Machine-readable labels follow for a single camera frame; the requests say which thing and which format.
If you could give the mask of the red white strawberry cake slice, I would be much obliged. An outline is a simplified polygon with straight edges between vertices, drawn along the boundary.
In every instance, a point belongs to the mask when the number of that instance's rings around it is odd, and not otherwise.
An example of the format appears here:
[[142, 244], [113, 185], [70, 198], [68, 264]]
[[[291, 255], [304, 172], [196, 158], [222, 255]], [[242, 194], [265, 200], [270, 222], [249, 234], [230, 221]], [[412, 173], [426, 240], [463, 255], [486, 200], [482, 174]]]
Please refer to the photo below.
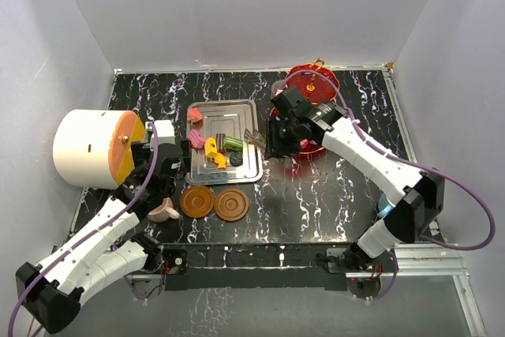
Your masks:
[[302, 140], [300, 142], [301, 149], [304, 149], [308, 143], [309, 143], [309, 141], [307, 139]]

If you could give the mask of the red three-tier cake stand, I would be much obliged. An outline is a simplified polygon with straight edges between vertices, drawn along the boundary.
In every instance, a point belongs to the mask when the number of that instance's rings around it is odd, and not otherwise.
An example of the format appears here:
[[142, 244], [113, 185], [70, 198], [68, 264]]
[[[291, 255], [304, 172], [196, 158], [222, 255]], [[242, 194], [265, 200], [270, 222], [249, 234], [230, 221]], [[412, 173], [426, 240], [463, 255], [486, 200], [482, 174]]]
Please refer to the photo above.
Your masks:
[[[339, 94], [340, 87], [339, 80], [332, 71], [324, 67], [324, 60], [320, 58], [308, 64], [295, 66], [288, 72], [284, 81], [286, 83], [284, 89], [290, 87], [297, 88], [302, 96], [314, 105], [322, 103], [324, 100], [330, 100], [337, 104], [336, 98]], [[276, 109], [273, 105], [273, 111], [270, 116], [275, 115], [275, 112]], [[323, 141], [321, 145], [318, 145], [315, 141], [311, 140], [298, 155], [312, 154], [313, 152], [318, 152], [322, 148]], [[266, 148], [264, 158], [278, 159], [267, 158]]]

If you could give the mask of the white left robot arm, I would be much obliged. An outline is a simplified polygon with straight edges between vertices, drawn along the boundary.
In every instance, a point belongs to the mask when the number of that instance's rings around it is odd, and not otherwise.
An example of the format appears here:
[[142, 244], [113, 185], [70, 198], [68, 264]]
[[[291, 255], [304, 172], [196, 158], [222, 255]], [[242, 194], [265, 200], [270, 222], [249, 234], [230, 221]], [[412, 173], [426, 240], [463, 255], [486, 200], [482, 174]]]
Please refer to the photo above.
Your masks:
[[191, 163], [189, 141], [159, 143], [145, 164], [116, 188], [94, 218], [61, 248], [38, 264], [16, 271], [18, 300], [8, 334], [20, 309], [27, 310], [50, 334], [70, 325], [84, 303], [132, 271], [158, 271], [163, 254], [155, 243], [135, 235], [118, 248], [116, 241], [146, 219], [176, 189], [176, 177]]

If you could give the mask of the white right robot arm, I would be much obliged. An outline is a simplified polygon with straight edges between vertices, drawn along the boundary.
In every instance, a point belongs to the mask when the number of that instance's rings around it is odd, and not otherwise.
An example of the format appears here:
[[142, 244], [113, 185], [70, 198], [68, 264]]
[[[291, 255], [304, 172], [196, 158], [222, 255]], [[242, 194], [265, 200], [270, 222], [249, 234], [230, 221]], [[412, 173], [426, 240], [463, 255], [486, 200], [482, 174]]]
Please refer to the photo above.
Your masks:
[[330, 100], [317, 105], [295, 87], [271, 100], [275, 115], [266, 121], [265, 159], [287, 159], [301, 152], [303, 140], [334, 152], [370, 179], [391, 210], [364, 231], [334, 264], [370, 271], [380, 255], [399, 243], [414, 243], [443, 208], [440, 174], [402, 161], [368, 136], [351, 111]]

